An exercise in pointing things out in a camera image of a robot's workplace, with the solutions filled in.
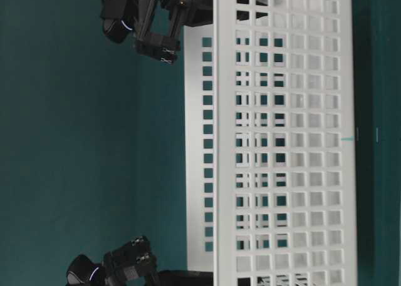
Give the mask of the black gripper lower side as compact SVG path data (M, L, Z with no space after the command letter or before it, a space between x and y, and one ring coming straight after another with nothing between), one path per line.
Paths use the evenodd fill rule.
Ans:
M103 256L105 285L126 285L143 277L146 285L158 285L157 258L146 236L140 236Z

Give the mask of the black gripper upper side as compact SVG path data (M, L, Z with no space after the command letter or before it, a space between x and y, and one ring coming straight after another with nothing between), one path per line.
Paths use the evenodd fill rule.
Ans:
M167 34L160 34L151 31L156 5L138 5L138 14L133 20L135 49L138 54L172 64L177 59L177 52L180 51L183 8L177 4L168 4L166 8L169 11L170 26Z

